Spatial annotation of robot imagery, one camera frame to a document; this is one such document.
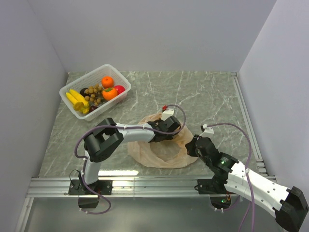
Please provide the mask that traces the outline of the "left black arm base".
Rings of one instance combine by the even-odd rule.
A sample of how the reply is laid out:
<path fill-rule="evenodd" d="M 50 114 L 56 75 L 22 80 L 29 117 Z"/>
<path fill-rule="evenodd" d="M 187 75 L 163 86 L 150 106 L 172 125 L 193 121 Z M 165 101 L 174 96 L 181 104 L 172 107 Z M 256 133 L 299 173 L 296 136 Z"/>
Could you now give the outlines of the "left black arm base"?
<path fill-rule="evenodd" d="M 112 180 L 98 180 L 90 184 L 89 187 L 100 195 L 111 195 Z M 99 203 L 99 196 L 89 191 L 83 184 L 81 179 L 73 179 L 70 181 L 68 195 L 78 196 L 78 206 L 81 209 L 95 209 Z"/>

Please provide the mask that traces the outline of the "red apple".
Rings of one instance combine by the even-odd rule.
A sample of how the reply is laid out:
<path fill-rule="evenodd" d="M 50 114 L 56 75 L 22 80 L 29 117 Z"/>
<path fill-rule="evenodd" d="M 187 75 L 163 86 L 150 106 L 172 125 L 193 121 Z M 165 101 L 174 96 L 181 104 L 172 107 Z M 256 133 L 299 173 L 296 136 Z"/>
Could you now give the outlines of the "red apple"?
<path fill-rule="evenodd" d="M 126 90 L 122 85 L 116 85 L 114 86 L 114 89 L 117 91 L 117 95 L 120 95 Z"/>

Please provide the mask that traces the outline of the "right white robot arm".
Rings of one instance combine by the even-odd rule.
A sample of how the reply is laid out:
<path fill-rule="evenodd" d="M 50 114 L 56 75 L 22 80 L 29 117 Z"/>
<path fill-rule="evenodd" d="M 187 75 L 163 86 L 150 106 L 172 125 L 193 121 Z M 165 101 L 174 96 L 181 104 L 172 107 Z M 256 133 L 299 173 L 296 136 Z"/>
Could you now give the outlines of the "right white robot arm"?
<path fill-rule="evenodd" d="M 212 179 L 198 179 L 200 194 L 234 193 L 269 212 L 288 232 L 300 230 L 309 205 L 301 189 L 287 188 L 247 169 L 235 157 L 220 152 L 208 137 L 194 136 L 185 145 L 187 154 L 200 158 L 214 173 Z"/>

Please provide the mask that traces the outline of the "orange persimmon with green calyx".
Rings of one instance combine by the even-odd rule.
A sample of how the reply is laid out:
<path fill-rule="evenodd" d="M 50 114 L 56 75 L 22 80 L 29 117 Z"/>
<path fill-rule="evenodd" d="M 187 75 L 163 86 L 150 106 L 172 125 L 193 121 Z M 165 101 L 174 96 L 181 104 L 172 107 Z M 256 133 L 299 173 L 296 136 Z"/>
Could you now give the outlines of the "orange persimmon with green calyx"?
<path fill-rule="evenodd" d="M 118 92 L 113 87 L 106 88 L 102 91 L 102 96 L 107 101 L 112 100 L 113 98 L 117 97 L 117 95 L 118 95 Z"/>

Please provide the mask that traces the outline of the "brown longan bunch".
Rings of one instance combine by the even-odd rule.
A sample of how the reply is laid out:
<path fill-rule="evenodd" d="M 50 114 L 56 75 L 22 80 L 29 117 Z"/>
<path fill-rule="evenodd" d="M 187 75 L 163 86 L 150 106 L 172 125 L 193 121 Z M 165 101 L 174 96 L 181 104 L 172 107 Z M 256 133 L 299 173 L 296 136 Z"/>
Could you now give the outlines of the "brown longan bunch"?
<path fill-rule="evenodd" d="M 102 103 L 102 91 L 104 90 L 104 87 L 96 84 L 87 88 L 89 91 L 89 95 L 84 97 L 85 100 L 92 105 L 99 106 Z"/>

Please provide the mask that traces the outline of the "yellow banana bunch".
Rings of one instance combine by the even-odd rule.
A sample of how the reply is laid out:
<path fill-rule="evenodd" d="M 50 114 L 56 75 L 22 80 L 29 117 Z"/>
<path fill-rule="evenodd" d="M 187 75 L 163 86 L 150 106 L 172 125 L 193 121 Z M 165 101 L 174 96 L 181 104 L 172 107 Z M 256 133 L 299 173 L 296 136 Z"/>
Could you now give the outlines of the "yellow banana bunch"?
<path fill-rule="evenodd" d="M 74 89 L 70 89 L 69 92 L 66 92 L 66 97 L 72 103 L 73 109 L 76 112 L 80 112 L 84 115 L 89 113 L 89 102 L 79 92 Z"/>

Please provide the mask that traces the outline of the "translucent orange plastic bag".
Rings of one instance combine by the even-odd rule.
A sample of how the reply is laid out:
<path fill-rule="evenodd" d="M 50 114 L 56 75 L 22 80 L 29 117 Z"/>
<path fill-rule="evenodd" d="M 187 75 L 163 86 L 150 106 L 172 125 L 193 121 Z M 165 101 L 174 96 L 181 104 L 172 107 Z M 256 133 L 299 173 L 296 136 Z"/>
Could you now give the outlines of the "translucent orange plastic bag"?
<path fill-rule="evenodd" d="M 172 140 L 158 143 L 129 142 L 129 155 L 145 167 L 177 169 L 186 167 L 197 160 L 187 155 L 185 145 L 193 138 L 191 131 L 185 126 Z"/>

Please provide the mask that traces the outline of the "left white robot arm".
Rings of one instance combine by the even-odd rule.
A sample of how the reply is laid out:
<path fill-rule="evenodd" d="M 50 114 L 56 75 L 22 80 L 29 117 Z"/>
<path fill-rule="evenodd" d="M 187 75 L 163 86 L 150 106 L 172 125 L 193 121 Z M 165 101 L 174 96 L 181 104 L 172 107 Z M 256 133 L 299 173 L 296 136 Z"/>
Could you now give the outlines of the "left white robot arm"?
<path fill-rule="evenodd" d="M 79 174 L 80 189 L 85 194 L 92 194 L 97 190 L 101 163 L 108 159 L 120 144 L 171 140 L 183 127 L 184 124 L 175 116 L 138 125 L 116 123 L 112 118 L 103 120 L 80 139 L 84 142 L 85 155 L 77 155 L 77 148 L 74 149 L 75 156 L 84 160 Z"/>

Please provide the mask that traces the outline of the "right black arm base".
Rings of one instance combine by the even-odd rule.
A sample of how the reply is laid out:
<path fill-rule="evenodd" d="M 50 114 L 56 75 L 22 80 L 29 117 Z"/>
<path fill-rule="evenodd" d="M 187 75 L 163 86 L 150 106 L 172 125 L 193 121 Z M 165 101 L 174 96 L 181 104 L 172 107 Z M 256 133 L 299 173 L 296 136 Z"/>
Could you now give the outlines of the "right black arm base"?
<path fill-rule="evenodd" d="M 210 204 L 214 209 L 226 210 L 231 206 L 231 197 L 224 187 L 224 183 L 213 177 L 212 179 L 198 179 L 194 189 L 199 195 L 210 195 Z"/>

